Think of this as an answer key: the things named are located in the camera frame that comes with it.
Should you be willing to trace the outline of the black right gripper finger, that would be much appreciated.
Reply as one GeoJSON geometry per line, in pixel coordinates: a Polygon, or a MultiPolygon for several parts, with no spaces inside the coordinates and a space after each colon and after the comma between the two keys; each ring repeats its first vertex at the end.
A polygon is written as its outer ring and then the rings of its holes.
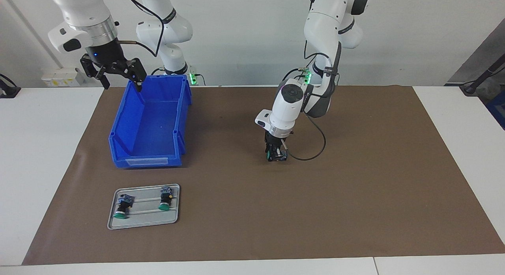
{"type": "Polygon", "coordinates": [[[147,73],[140,59],[134,58],[125,61],[122,76],[132,81],[137,93],[140,93],[142,91],[142,85],[146,80],[147,73]]]}
{"type": "Polygon", "coordinates": [[[81,66],[87,77],[98,80],[105,90],[109,89],[110,82],[105,76],[105,70],[106,70],[105,67],[102,66],[99,70],[97,70],[92,59],[88,54],[84,54],[81,57],[81,66]]]}

